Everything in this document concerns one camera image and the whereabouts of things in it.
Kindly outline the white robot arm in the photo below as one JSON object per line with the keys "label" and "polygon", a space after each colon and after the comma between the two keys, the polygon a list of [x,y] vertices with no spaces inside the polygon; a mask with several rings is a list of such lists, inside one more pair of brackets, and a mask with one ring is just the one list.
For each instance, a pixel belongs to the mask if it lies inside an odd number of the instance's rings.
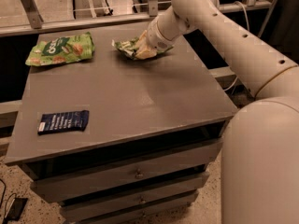
{"label": "white robot arm", "polygon": [[223,134],[221,224],[299,224],[299,66],[223,15],[218,0],[171,0],[148,27],[165,51],[201,31],[254,97]]}

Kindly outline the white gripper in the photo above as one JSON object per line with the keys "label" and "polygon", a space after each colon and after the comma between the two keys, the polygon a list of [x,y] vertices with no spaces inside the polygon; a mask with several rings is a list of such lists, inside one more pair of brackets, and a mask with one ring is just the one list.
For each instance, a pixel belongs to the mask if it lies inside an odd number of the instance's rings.
{"label": "white gripper", "polygon": [[166,52],[173,48],[173,43],[167,40],[158,28],[158,22],[149,23],[147,31],[144,31],[135,43],[135,57],[138,60],[146,60],[155,57],[158,52]]}

